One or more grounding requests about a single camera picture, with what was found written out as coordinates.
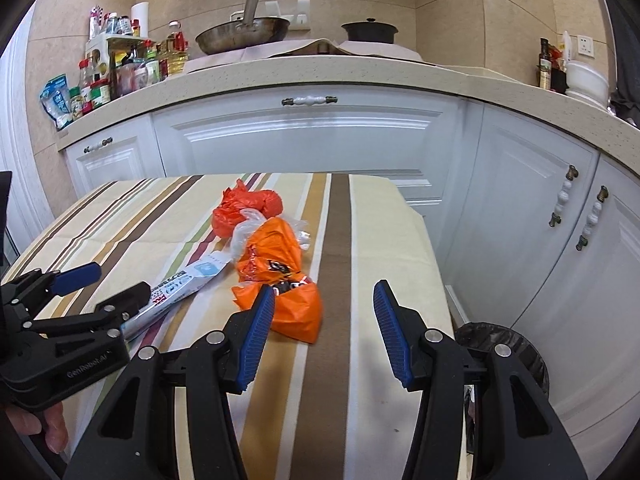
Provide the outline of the person's left hand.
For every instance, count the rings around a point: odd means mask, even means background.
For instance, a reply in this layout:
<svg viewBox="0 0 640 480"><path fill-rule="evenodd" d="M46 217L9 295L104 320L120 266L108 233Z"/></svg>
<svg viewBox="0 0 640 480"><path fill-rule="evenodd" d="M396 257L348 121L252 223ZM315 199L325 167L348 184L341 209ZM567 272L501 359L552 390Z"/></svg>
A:
<svg viewBox="0 0 640 480"><path fill-rule="evenodd" d="M8 405L4 411L13 428L24 436L33 436L44 431L44 440L49 450L60 454L68 445L68 430L64 419L63 403L47 408L41 415L35 415Z"/></svg>

